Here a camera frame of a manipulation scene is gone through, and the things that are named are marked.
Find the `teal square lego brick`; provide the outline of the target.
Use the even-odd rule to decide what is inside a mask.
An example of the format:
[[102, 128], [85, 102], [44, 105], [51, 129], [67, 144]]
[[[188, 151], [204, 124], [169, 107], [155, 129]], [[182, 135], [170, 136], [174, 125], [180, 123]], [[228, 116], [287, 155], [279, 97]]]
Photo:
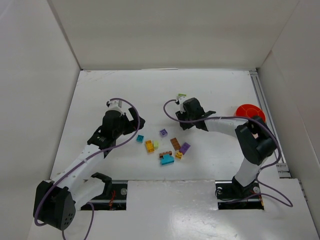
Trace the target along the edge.
[[138, 143], [143, 143], [143, 142], [144, 142], [144, 138], [145, 138], [145, 137], [144, 137], [143, 135], [140, 135], [140, 134], [139, 134], [139, 135], [137, 136], [137, 138], [136, 138], [136, 141], [137, 141]]

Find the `light green lego brick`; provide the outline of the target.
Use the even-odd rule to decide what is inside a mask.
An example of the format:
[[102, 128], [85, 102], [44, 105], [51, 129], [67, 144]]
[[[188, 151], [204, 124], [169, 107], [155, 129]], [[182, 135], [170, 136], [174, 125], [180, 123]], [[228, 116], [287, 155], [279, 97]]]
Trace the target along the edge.
[[180, 98], [180, 97], [186, 97], [187, 95], [186, 94], [183, 94], [183, 93], [178, 93], [177, 97]]

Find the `pale green small lego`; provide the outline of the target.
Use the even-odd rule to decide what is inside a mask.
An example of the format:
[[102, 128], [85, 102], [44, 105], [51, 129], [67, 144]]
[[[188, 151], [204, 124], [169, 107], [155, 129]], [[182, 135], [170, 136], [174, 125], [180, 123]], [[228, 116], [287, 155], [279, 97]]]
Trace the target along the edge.
[[155, 150], [157, 150], [157, 149], [159, 148], [159, 142], [158, 142], [157, 140], [155, 140], [155, 141], [153, 142], [153, 148], [154, 148]]

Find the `orange divided round container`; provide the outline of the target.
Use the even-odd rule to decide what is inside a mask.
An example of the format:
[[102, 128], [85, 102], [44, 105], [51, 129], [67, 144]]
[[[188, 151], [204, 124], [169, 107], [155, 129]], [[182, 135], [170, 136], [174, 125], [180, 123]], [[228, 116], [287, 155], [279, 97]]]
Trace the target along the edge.
[[258, 106], [253, 104], [242, 104], [240, 105], [235, 113], [235, 117], [248, 117], [252, 118], [254, 116], [259, 116], [266, 123], [265, 113]]

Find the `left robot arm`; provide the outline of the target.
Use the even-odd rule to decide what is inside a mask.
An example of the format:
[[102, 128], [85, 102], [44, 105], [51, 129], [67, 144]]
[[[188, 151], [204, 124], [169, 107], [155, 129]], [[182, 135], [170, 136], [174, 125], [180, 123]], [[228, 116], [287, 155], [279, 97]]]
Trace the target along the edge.
[[52, 180], [43, 180], [36, 188], [33, 217], [38, 227], [50, 225], [64, 231], [73, 221], [76, 212], [97, 196], [112, 188], [112, 179], [94, 171], [111, 150], [118, 148], [122, 135], [135, 136], [145, 120], [135, 107], [130, 107], [132, 120], [119, 107], [110, 107], [101, 126], [87, 141], [81, 154], [62, 173]]

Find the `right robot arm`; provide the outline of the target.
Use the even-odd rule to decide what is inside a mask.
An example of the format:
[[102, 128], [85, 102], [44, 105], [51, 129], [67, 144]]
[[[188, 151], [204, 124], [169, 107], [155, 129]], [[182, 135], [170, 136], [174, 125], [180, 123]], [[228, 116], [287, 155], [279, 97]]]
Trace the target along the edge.
[[264, 161], [276, 150], [277, 145], [263, 119], [252, 118], [211, 118], [214, 111], [205, 111], [198, 99], [181, 96], [175, 113], [183, 130], [195, 126], [206, 132], [217, 132], [234, 137], [240, 145], [243, 161], [231, 182], [217, 182], [216, 195], [219, 200], [231, 201], [247, 197], [257, 186], [256, 176]]

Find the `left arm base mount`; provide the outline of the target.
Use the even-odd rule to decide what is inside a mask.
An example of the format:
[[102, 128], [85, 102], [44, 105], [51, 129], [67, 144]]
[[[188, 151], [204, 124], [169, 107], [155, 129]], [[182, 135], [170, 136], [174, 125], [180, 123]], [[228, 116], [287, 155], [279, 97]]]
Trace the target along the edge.
[[112, 180], [102, 173], [92, 175], [104, 183], [103, 192], [89, 201], [95, 211], [125, 211], [127, 209], [128, 181]]

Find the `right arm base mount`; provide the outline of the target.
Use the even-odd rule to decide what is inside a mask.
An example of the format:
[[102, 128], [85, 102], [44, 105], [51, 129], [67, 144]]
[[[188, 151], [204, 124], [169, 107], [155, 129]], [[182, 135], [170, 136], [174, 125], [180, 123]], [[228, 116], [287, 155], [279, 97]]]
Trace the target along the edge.
[[235, 179], [217, 180], [215, 196], [219, 210], [264, 210], [260, 186], [254, 180], [243, 187]]

